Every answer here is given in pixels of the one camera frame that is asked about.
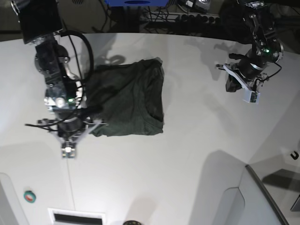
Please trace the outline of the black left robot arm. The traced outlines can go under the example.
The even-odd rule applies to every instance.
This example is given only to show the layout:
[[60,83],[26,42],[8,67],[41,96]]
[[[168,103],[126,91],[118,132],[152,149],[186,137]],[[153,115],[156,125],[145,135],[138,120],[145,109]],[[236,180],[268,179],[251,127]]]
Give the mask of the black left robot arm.
[[232,63],[216,65],[228,74],[225,89],[231,93],[243,89],[244,101],[258,104],[259,86],[270,78],[264,70],[269,64],[277,65],[284,52],[270,7],[262,0],[239,0],[222,10],[220,20],[228,35],[251,45],[244,55],[229,54]]

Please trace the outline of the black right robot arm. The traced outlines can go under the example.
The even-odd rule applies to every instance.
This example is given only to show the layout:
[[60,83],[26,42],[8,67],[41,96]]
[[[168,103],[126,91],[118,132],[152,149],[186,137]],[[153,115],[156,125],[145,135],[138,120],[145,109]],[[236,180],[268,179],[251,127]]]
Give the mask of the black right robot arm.
[[[103,122],[93,118],[102,111],[102,105],[86,105],[86,83],[94,71],[91,45],[82,33],[63,29],[56,0],[13,0],[11,7],[18,16],[23,42],[35,45],[35,67],[46,84],[44,104],[55,116],[53,120],[38,120],[35,127],[59,140],[63,158],[75,158],[77,144]],[[85,78],[71,73],[70,56],[56,35],[76,36],[85,43],[90,59]]]

